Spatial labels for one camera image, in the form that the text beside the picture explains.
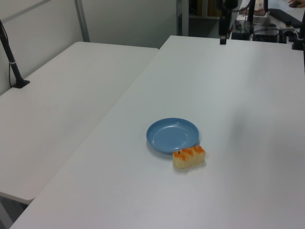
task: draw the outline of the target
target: black stand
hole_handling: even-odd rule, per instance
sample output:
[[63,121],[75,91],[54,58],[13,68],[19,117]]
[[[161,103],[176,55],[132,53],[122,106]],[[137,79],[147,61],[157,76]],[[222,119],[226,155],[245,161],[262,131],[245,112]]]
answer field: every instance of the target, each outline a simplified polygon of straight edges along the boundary
[[24,80],[20,75],[20,72],[19,72],[19,69],[17,67],[15,58],[14,58],[13,53],[11,52],[11,49],[10,49],[10,46],[9,46],[9,41],[8,41],[6,35],[5,35],[4,27],[3,27],[3,24],[1,22],[1,20],[0,20],[0,40],[1,40],[1,43],[3,45],[4,51],[5,51],[8,59],[9,59],[10,66],[11,66],[11,68],[14,72],[14,75],[16,77],[16,84],[13,85],[12,87],[22,88],[25,85],[29,84],[30,82],[28,80]]
[[304,58],[304,70],[305,70],[305,46],[304,46],[304,35],[305,35],[305,11],[303,14],[302,24],[300,28],[299,35],[297,39],[294,40],[292,44],[293,50],[303,50],[303,58]]

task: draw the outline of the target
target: wall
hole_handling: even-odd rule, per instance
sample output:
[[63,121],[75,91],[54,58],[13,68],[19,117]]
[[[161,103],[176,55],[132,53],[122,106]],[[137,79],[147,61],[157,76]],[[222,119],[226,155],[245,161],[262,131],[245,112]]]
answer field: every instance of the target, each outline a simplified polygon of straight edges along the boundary
[[[3,25],[23,78],[82,41],[74,0],[48,1]],[[0,45],[0,95],[10,88],[8,75],[8,60]]]
[[160,48],[177,34],[176,0],[83,0],[91,42]]

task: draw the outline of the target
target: plate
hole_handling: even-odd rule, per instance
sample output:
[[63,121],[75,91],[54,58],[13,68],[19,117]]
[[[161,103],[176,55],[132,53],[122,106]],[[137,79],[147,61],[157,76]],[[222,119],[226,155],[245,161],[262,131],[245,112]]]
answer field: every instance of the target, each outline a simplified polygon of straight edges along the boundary
[[153,123],[146,132],[150,145],[165,154],[199,143],[197,127],[181,118],[165,118]]

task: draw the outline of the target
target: bread roll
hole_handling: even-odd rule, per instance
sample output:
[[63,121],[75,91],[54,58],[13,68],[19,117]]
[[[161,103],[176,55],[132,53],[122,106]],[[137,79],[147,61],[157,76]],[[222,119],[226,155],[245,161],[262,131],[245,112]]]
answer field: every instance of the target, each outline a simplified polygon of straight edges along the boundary
[[173,164],[177,168],[188,168],[204,161],[205,150],[201,146],[175,151],[173,153]]

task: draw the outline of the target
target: cable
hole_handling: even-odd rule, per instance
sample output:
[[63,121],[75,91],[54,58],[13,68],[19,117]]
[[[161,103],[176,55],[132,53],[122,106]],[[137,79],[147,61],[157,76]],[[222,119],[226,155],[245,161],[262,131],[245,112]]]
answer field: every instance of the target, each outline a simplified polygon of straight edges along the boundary
[[255,30],[255,31],[253,32],[253,34],[254,34],[254,33],[257,33],[257,32],[268,31],[268,30],[277,30],[277,31],[280,31],[279,29],[276,29],[276,28],[274,28],[274,29],[259,29],[259,30]]
[[246,33],[248,33],[249,34],[249,36],[253,39],[253,36],[251,36],[251,34],[250,34],[250,32],[248,32],[248,30],[246,29],[246,26],[245,26],[245,24],[246,24],[246,18],[247,18],[247,9],[249,8],[249,5],[250,5],[250,2],[249,2],[249,4],[246,6],[246,11],[245,11],[245,15],[244,15],[244,31],[246,32]]
[[[3,26],[3,25],[1,25],[1,27],[3,28],[3,31],[4,31],[4,33],[5,33],[6,40],[7,40],[7,41],[8,41],[8,43],[9,43],[9,37],[8,37],[8,34],[6,33],[4,26]],[[10,82],[10,63],[9,63],[9,83],[10,83],[10,87],[12,88],[12,85],[11,85],[11,82]]]
[[10,64],[9,64],[9,82],[10,82]]
[[242,12],[242,11],[244,11],[245,9],[247,9],[247,8],[250,6],[250,2],[251,2],[251,0],[249,1],[248,5],[246,5],[244,8],[241,8],[241,9],[239,9],[239,10],[231,10],[231,9],[228,9],[228,8],[225,6],[224,0],[223,0],[223,8],[224,8],[226,11],[228,11],[228,12]]

